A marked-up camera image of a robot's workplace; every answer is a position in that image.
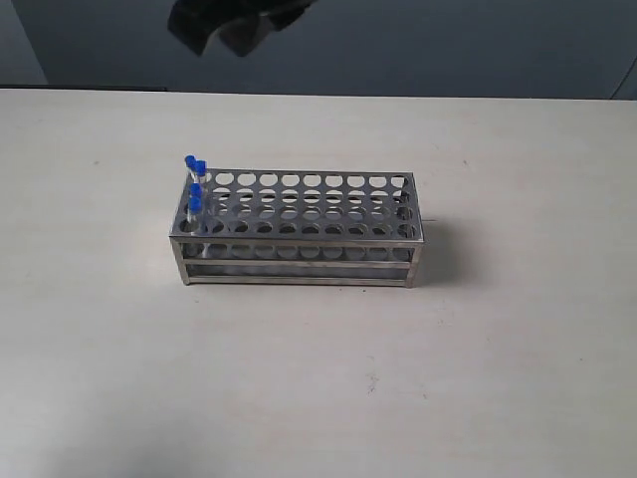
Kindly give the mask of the blue-capped tube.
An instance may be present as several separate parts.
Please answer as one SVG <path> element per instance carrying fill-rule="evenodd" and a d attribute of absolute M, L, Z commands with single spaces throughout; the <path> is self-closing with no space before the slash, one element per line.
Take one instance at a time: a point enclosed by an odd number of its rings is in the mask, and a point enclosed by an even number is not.
<path fill-rule="evenodd" d="M 205 226 L 202 217 L 203 206 L 199 196 L 190 196 L 188 199 L 188 209 L 186 216 L 187 231 L 193 234 L 200 234 Z"/>
<path fill-rule="evenodd" d="M 199 183 L 192 183 L 189 186 L 189 194 L 192 198 L 201 198 L 203 194 L 203 188 Z"/>
<path fill-rule="evenodd" d="M 194 180 L 195 180 L 195 183 L 197 184 L 197 187 L 194 189 L 198 191 L 198 196 L 200 198 L 204 198 L 207 194 L 207 189 L 208 189 L 208 170 L 207 170 L 206 161 L 202 159 L 197 159 L 195 161 L 194 172 L 195 172 Z"/>
<path fill-rule="evenodd" d="M 196 172 L 196 164 L 197 164 L 196 157 L 193 154 L 188 154 L 184 157 L 184 162 L 188 170 L 191 181 L 194 183 L 197 183 L 198 179 L 197 179 L 197 172 Z"/>

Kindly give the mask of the stainless steel test tube rack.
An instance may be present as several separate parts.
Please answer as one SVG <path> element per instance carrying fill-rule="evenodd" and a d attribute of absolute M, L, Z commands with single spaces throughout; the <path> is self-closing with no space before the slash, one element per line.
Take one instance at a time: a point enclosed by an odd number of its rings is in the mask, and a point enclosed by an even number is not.
<path fill-rule="evenodd" d="M 410 287 L 425 246 L 410 172 L 208 169 L 187 231 L 188 174 L 169 240 L 186 285 Z"/>

